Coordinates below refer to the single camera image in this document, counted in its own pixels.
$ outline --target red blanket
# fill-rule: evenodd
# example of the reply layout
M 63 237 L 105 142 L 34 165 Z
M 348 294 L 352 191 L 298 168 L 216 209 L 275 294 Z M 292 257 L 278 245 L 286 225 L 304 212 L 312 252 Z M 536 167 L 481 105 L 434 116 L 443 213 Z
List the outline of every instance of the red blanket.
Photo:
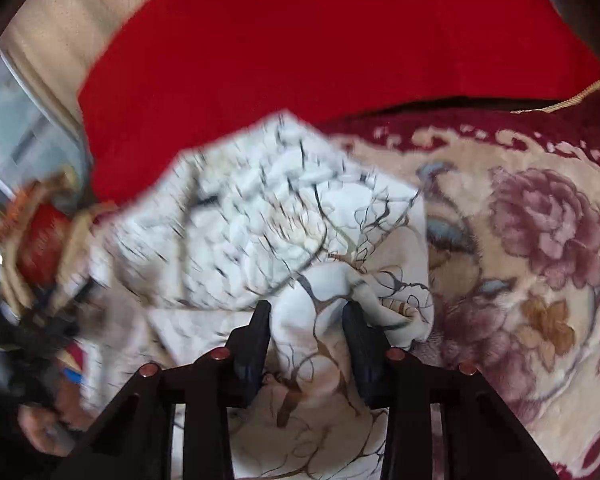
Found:
M 567 98 L 600 62 L 548 0 L 150 0 L 80 95 L 101 200 L 288 108 L 312 123 L 446 96 Z

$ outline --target red fabric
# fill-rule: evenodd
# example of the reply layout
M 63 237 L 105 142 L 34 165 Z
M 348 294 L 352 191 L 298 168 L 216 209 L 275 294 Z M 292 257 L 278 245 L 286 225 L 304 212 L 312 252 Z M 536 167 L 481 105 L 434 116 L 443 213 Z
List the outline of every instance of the red fabric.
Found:
M 548 0 L 150 0 L 80 95 L 100 200 L 288 108 L 317 123 L 445 96 L 568 98 L 600 62 Z

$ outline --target copper rivet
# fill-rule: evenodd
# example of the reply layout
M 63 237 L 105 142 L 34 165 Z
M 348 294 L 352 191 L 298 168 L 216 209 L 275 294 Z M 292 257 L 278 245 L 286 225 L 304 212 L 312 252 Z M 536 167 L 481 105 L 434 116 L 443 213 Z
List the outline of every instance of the copper rivet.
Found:
M 140 367 L 142 377 L 151 377 L 158 373 L 160 367 L 156 363 L 147 363 Z
M 478 371 L 478 368 L 471 361 L 462 361 L 458 365 L 458 370 L 465 375 L 473 375 Z
M 216 361 L 227 359 L 231 355 L 231 351 L 226 346 L 219 346 L 209 352 L 209 356 Z
M 389 359 L 389 361 L 402 361 L 407 357 L 407 354 L 402 348 L 396 347 L 389 348 L 384 355 L 386 355 L 386 358 Z

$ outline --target white patterned cloth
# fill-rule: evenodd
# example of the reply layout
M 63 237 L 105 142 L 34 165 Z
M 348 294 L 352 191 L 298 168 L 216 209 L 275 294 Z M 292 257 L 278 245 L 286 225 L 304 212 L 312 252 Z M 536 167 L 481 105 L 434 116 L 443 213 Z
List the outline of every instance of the white patterned cloth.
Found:
M 379 476 L 386 411 L 356 393 L 340 317 L 355 300 L 394 346 L 429 335 L 416 189 L 272 116 L 181 153 L 96 231 L 81 272 L 102 285 L 82 320 L 89 406 L 103 409 L 146 361 L 184 365 L 223 345 L 267 299 L 264 386 L 230 417 L 236 478 Z

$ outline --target beige curtain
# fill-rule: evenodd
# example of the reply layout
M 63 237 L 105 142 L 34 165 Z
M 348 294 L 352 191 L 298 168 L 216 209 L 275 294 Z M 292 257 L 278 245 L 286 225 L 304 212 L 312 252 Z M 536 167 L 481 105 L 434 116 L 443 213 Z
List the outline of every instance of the beige curtain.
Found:
M 0 40 L 21 84 L 69 131 L 77 93 L 112 35 L 146 0 L 27 0 Z

